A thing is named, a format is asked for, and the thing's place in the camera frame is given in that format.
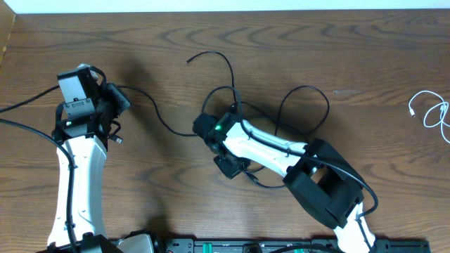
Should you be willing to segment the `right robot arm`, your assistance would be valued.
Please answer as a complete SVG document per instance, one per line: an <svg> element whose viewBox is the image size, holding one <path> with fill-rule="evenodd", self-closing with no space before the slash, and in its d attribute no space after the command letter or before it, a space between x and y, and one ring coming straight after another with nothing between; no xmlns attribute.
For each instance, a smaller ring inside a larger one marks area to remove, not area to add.
<svg viewBox="0 0 450 253"><path fill-rule="evenodd" d="M228 179L247 173L256 162L282 176L300 206L333 230L342 252L374 252L375 236L365 220L365 190L371 188L326 141L287 141L228 112L222 118L201 113L193 132L216 155L214 163Z"/></svg>

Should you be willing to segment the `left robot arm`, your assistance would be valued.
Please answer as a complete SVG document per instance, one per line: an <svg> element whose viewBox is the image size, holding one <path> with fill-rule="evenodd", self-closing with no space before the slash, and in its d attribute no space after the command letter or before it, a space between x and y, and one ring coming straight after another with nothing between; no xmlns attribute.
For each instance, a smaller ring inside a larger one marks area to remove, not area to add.
<svg viewBox="0 0 450 253"><path fill-rule="evenodd" d="M88 235L106 235L102 210L103 168L108 141L118 143L117 118L129 98L97 67L81 64L57 76L63 102L56 109L51 136L59 145L56 217L48 252L80 251Z"/></svg>

